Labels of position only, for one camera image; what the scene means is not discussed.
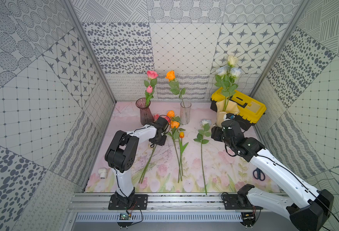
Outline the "pink tulip flower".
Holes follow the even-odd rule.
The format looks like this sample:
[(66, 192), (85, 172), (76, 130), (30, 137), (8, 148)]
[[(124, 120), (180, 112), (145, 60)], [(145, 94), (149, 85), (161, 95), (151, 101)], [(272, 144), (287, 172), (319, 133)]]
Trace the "pink tulip flower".
[(150, 101), (153, 98), (153, 87), (149, 85), (145, 91), (145, 106), (148, 107), (150, 105)]

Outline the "orange rose large stem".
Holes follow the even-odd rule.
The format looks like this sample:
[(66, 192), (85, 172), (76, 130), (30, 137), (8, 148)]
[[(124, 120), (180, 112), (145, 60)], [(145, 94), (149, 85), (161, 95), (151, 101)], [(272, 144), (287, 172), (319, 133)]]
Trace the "orange rose large stem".
[(168, 80), (168, 84), (170, 86), (170, 91), (181, 99), (182, 105), (185, 106), (184, 102), (184, 94), (186, 93), (186, 88), (181, 88), (180, 83), (176, 80), (175, 72), (169, 71), (166, 74), (166, 79)]

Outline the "blue white rose stem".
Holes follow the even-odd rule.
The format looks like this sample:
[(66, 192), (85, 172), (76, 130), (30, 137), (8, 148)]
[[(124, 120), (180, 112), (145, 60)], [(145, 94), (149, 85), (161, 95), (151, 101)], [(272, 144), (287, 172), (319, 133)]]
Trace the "blue white rose stem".
[(229, 97), (231, 96), (230, 93), (231, 83), (228, 65), (220, 67), (219, 69), (216, 70), (216, 86), (223, 88), (223, 90), (221, 91), (221, 94), (225, 97), (223, 111), (226, 111), (229, 103)]

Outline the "cream white rose stem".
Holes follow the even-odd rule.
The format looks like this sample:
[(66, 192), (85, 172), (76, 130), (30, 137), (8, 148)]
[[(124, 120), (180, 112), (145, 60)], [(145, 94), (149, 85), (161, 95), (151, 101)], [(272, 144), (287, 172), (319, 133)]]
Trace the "cream white rose stem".
[(241, 71), (236, 67), (237, 62), (238, 62), (237, 57), (231, 55), (228, 57), (229, 77), (231, 83), (230, 89), (231, 96), (229, 97), (229, 100), (234, 95), (235, 90), (238, 88), (236, 80), (241, 74)]

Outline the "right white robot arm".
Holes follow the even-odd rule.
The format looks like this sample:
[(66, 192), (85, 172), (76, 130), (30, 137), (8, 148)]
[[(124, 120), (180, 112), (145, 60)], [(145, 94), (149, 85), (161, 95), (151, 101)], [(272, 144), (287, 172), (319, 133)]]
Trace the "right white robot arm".
[(224, 143), (234, 156), (243, 158), (270, 177), (281, 187), (286, 197), (265, 192), (246, 184), (237, 192), (240, 207), (260, 207), (288, 219), (299, 231), (318, 231), (332, 215), (334, 196), (328, 190), (318, 190), (287, 167), (257, 139), (246, 138), (239, 123), (226, 119), (221, 126), (214, 126), (211, 137)]

